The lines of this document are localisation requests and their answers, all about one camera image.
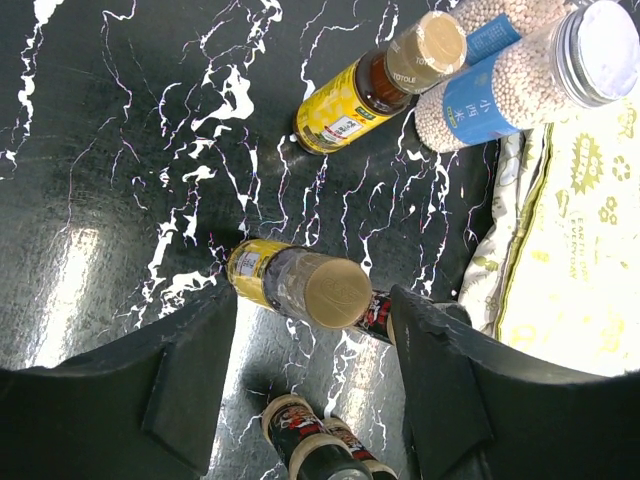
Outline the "brown-cap yellow-label bottle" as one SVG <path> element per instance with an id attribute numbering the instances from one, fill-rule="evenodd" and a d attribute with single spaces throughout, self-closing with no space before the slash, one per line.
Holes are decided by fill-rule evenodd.
<path id="1" fill-rule="evenodd" d="M 328 155 L 402 112 L 413 97 L 456 73 L 467 55 L 466 34 L 450 14 L 432 11 L 361 56 L 299 106 L 297 142 Z"/>

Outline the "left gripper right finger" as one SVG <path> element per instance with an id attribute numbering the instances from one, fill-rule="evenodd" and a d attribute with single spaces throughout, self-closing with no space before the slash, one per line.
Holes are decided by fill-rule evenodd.
<path id="1" fill-rule="evenodd" d="M 639 376 L 529 356 L 459 310 L 391 290 L 396 351 L 425 479 L 635 479 Z"/>

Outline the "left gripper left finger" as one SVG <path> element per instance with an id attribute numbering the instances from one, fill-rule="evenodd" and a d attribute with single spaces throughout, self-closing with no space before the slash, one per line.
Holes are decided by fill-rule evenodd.
<path id="1" fill-rule="evenodd" d="M 52 368 L 1 373 L 5 479 L 199 479 L 237 315 L 226 288 Z"/>

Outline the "small brown-cap bottle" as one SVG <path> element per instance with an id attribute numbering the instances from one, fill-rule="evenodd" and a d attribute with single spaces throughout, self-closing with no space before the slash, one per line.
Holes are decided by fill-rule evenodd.
<path id="1" fill-rule="evenodd" d="M 239 296 L 329 329 L 353 326 L 373 296 L 371 281 L 357 263 L 273 240 L 239 244 L 226 272 Z"/>

